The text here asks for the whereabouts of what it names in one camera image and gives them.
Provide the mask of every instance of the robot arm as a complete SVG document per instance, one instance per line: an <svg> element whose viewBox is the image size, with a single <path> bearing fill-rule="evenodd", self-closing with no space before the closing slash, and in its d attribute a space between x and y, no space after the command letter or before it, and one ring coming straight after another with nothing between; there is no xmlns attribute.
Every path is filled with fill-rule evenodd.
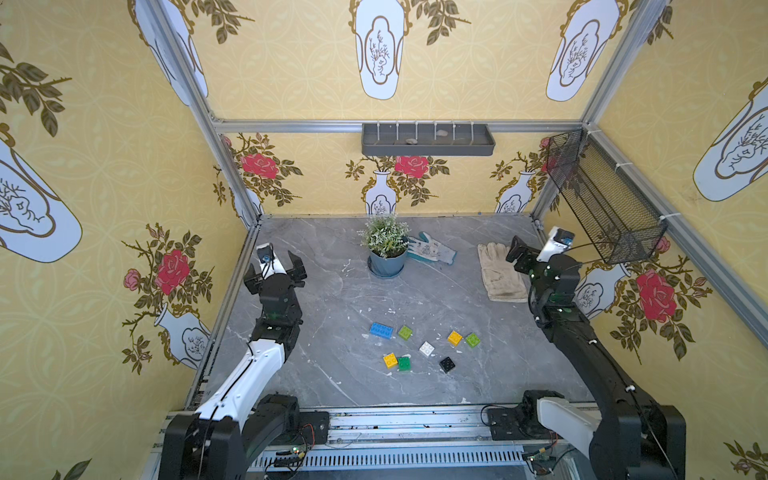
<svg viewBox="0 0 768 480"><path fill-rule="evenodd" d="M299 337L301 308L294 288L304 286L306 271L299 257L288 254L293 268L286 271L271 244L257 247L260 273L251 265L243 281L252 294L260 295L263 308L248 351L193 415L171 420L159 480L244 478L248 466L278 435L297 431L296 397L268 395L253 408Z"/></svg>
<svg viewBox="0 0 768 480"><path fill-rule="evenodd" d="M530 277L528 306L536 324L576 368L600 408L601 419L599 423L579 419L568 413L566 401L539 398L535 409L539 422L568 440L571 436L600 480L684 480L683 416L673 406L660 406L635 384L576 307L581 264L563 253L538 261L542 252L516 237L507 261Z"/></svg>

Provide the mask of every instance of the wire mesh basket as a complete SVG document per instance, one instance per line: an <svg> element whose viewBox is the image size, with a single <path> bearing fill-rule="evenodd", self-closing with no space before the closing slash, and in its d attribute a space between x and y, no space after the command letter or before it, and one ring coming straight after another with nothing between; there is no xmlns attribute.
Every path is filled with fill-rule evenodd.
<svg viewBox="0 0 768 480"><path fill-rule="evenodd" d="M583 130L550 137L546 168L608 264L645 260L667 221L603 148Z"/></svg>

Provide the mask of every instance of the wallpaper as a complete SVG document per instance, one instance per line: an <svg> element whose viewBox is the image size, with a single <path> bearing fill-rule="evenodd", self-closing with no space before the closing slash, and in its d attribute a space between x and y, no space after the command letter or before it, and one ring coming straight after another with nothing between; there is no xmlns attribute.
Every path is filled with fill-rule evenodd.
<svg viewBox="0 0 768 480"><path fill-rule="evenodd" d="M632 13L628 0L172 3L226 119L579 118Z"/></svg>
<svg viewBox="0 0 768 480"><path fill-rule="evenodd" d="M245 230L124 2L2 2L0 71L0 476L137 478Z"/></svg>
<svg viewBox="0 0 768 480"><path fill-rule="evenodd" d="M545 229L553 226L574 232L575 246L591 242L561 198L545 216ZM586 262L575 301L600 341L639 386L683 414L686 478L762 480L768 349L669 236L641 262L594 262L593 247L570 255Z"/></svg>
<svg viewBox="0 0 768 480"><path fill-rule="evenodd" d="M274 215L529 211L546 134L495 134L490 157L366 157L359 134L228 134L248 194Z"/></svg>
<svg viewBox="0 0 768 480"><path fill-rule="evenodd" d="M600 127L768 301L768 5L674 0Z"/></svg>

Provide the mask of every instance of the green lego brick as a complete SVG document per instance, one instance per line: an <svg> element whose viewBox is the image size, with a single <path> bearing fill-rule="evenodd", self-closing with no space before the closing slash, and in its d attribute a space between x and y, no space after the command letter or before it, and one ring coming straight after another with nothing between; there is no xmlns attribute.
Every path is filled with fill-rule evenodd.
<svg viewBox="0 0 768 480"><path fill-rule="evenodd" d="M407 340L411 338L411 335L413 334L413 330L408 328L407 326L403 326L399 332L397 332L398 335L400 335L400 338L403 340Z"/></svg>
<svg viewBox="0 0 768 480"><path fill-rule="evenodd" d="M401 372L408 372L411 369L411 359L407 356L401 356L398 358L397 363Z"/></svg>
<svg viewBox="0 0 768 480"><path fill-rule="evenodd" d="M467 338L464 339L470 347L475 348L480 343L480 338L474 333L470 333Z"/></svg>

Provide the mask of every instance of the glove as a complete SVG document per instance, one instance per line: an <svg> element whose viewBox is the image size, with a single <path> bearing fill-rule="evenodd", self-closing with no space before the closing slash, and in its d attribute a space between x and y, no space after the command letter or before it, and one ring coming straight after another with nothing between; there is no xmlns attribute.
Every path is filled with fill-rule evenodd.
<svg viewBox="0 0 768 480"><path fill-rule="evenodd" d="M523 275L507 261L509 247L502 243L478 245L482 282L488 298L495 302L527 302L528 288Z"/></svg>
<svg viewBox="0 0 768 480"><path fill-rule="evenodd" d="M408 256L427 262L441 261L453 264L456 252L437 240L433 240L426 232L420 232L419 238L408 237Z"/></svg>

